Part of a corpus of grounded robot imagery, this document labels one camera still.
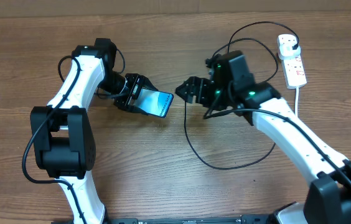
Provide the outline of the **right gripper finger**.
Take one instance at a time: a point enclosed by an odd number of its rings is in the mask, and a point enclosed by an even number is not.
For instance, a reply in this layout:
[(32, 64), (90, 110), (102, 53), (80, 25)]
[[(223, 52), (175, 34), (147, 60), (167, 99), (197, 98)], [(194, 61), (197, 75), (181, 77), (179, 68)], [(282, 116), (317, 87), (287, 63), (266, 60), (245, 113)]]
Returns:
[(189, 77), (181, 85), (179, 85), (176, 91), (194, 91), (195, 89), (195, 77)]
[(175, 93), (177, 96), (182, 98), (186, 103), (193, 103), (194, 93), (191, 90), (176, 89)]

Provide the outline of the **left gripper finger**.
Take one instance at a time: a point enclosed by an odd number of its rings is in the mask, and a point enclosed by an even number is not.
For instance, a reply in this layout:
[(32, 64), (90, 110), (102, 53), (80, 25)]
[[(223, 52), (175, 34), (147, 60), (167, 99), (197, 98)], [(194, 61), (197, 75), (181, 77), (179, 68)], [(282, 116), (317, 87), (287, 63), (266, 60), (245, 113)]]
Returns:
[(138, 107), (133, 106), (133, 105), (119, 105), (118, 109), (120, 109), (122, 111), (125, 111), (125, 112), (129, 112), (129, 113), (137, 113), (137, 114), (148, 115), (147, 112), (145, 112), (141, 108), (138, 108)]
[(138, 79), (138, 91), (141, 91), (142, 89), (158, 91), (158, 89), (151, 83), (148, 77), (140, 75)]

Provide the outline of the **Samsung Galaxy smartphone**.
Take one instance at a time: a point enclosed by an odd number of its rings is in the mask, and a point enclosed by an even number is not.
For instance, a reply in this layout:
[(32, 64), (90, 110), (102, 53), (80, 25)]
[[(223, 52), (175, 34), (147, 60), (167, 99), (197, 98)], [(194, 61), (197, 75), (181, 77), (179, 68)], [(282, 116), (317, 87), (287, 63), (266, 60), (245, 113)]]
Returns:
[(165, 118), (173, 99), (174, 95), (172, 93), (143, 88), (132, 105), (143, 110), (147, 114)]

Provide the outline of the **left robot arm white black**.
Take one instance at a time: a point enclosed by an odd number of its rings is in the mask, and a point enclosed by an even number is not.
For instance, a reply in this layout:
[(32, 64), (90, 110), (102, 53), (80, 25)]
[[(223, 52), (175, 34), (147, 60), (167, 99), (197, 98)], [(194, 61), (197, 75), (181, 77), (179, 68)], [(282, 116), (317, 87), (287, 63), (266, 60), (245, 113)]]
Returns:
[(72, 223), (109, 223), (108, 212), (100, 200), (92, 177), (96, 144), (88, 119), (88, 107), (104, 90), (119, 109), (145, 114), (131, 105), (144, 90), (157, 92), (150, 80), (138, 73), (122, 76), (113, 70), (117, 46), (106, 38), (93, 45), (79, 45), (68, 56), (71, 68), (56, 96), (30, 113), (32, 137), (24, 154), (34, 150), (38, 168), (46, 170), (43, 184), (58, 184), (73, 212)]

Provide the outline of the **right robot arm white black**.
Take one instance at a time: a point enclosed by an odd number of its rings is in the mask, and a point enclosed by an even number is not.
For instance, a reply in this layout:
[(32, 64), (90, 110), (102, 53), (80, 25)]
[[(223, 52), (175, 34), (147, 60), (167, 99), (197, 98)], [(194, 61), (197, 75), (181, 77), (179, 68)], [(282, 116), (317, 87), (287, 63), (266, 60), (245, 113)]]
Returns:
[(267, 223), (351, 223), (351, 160), (311, 131), (268, 82), (256, 82), (241, 51), (216, 55), (206, 66), (210, 78), (190, 77), (176, 94), (206, 107), (205, 119), (244, 117), (278, 145), (309, 186), (304, 203), (278, 209)]

